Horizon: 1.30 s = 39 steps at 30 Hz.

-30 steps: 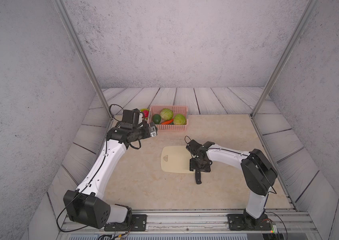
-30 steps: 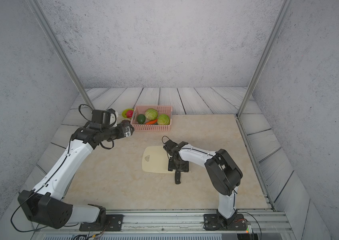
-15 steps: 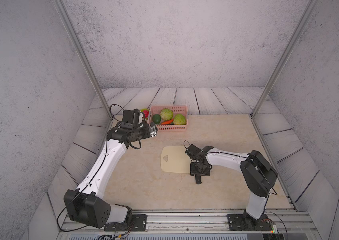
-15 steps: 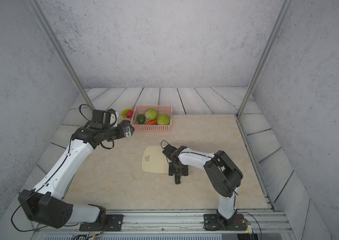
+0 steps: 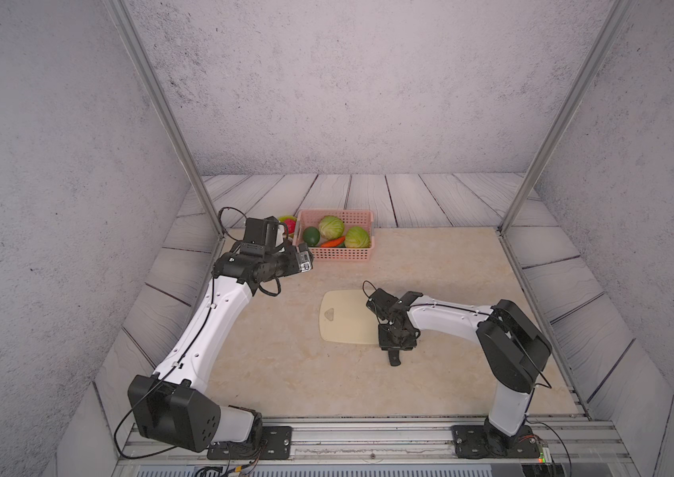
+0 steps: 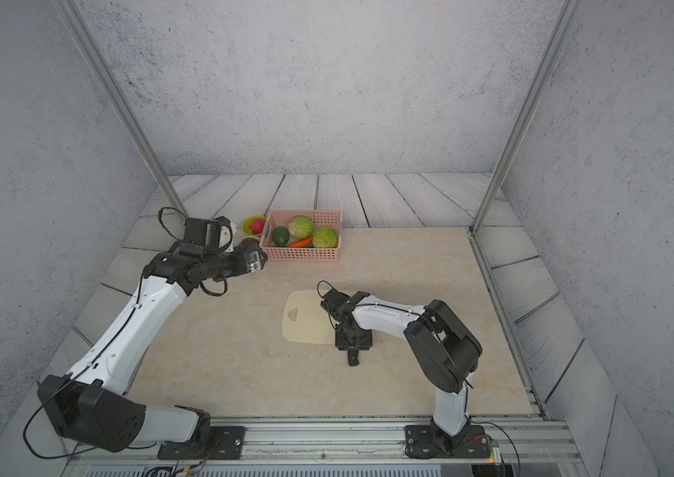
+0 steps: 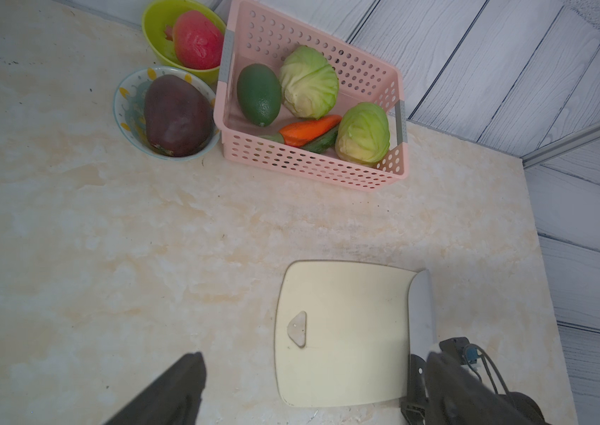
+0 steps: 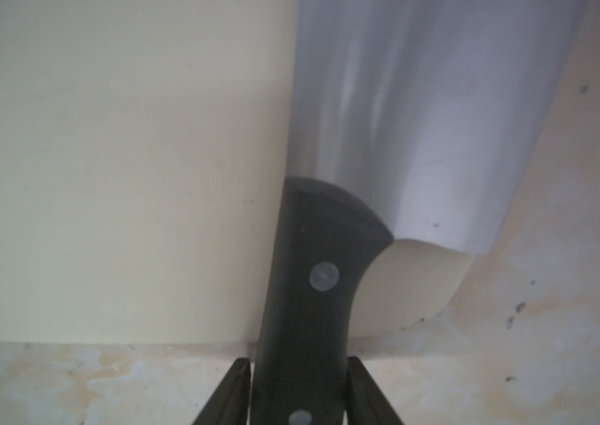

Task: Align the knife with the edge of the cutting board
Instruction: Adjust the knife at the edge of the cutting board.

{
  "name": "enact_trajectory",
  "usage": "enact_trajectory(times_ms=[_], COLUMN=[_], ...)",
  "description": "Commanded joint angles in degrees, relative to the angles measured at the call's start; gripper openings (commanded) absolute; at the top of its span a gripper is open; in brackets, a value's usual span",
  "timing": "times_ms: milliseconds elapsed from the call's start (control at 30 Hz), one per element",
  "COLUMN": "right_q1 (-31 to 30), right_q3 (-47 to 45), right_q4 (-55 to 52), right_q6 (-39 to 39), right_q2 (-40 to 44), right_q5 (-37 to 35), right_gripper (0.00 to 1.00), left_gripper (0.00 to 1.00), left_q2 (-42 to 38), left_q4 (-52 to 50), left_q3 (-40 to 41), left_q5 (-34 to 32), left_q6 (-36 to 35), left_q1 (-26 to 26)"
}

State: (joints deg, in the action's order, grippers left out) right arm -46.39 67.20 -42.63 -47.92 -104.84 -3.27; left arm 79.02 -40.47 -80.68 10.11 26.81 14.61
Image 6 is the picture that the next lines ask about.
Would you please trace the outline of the black handled kitchen knife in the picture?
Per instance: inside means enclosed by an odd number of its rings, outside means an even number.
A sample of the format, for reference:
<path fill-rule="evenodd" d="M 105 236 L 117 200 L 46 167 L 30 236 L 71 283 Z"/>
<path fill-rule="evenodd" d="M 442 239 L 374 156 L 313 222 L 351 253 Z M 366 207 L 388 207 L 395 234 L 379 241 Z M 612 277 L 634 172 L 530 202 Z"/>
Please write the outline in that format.
<path fill-rule="evenodd" d="M 357 348 L 350 348 L 347 350 L 348 365 L 350 367 L 358 367 L 360 365 L 360 350 Z"/>

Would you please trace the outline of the cream plastic cutting board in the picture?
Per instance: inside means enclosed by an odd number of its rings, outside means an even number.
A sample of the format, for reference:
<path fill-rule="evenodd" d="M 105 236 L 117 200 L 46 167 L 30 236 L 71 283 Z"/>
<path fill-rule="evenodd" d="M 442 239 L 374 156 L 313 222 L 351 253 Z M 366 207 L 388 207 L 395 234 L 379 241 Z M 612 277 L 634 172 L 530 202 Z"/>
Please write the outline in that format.
<path fill-rule="evenodd" d="M 336 331 L 316 290 L 292 292 L 285 303 L 281 332 L 287 342 L 335 346 Z"/>

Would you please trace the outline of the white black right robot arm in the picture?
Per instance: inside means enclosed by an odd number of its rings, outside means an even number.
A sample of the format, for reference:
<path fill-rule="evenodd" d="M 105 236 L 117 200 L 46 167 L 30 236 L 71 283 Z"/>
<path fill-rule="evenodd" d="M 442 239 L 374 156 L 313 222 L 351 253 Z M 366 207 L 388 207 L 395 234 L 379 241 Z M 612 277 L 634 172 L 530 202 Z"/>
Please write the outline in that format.
<path fill-rule="evenodd" d="M 435 387 L 432 441 L 454 449 L 465 440 L 471 427 L 469 391 L 483 348 L 445 302 L 402 305 L 369 292 L 348 295 L 332 288 L 321 297 L 321 308 L 335 331 L 335 347 L 347 353 L 351 367 L 373 347 L 375 331 L 406 341 Z"/>

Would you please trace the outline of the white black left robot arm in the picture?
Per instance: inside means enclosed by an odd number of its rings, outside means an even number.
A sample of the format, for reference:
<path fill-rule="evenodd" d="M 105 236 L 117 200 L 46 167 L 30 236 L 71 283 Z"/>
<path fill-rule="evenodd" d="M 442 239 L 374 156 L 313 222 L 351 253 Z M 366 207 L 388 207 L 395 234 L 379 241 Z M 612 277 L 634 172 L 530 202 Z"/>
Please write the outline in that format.
<path fill-rule="evenodd" d="M 127 392 L 152 341 L 173 312 L 205 282 L 262 270 L 267 255 L 255 240 L 230 252 L 179 248 L 143 268 L 135 293 L 91 349 L 63 376 L 38 386 L 42 411 L 60 437 L 120 452 L 160 443 L 162 457 L 194 458 L 213 444 L 211 417 L 191 407 L 147 407 Z"/>

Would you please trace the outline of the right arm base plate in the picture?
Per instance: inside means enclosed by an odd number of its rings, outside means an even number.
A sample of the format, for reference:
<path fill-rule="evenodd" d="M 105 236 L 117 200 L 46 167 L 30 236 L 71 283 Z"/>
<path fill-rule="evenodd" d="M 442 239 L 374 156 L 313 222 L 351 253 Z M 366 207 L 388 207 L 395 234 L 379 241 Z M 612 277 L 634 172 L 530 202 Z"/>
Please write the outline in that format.
<path fill-rule="evenodd" d="M 469 425 L 450 436 L 432 425 L 408 425 L 404 428 L 404 454 L 413 459 L 486 459 L 493 458 L 490 436 L 480 425 Z"/>

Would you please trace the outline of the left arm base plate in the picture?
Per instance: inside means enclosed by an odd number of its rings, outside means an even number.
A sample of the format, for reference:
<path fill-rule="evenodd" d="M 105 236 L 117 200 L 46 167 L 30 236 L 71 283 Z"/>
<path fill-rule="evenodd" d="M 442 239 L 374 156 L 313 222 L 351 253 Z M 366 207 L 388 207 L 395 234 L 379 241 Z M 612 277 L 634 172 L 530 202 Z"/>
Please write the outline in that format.
<path fill-rule="evenodd" d="M 246 427 L 203 427 L 188 441 L 167 441 L 157 452 L 159 460 L 239 460 Z"/>

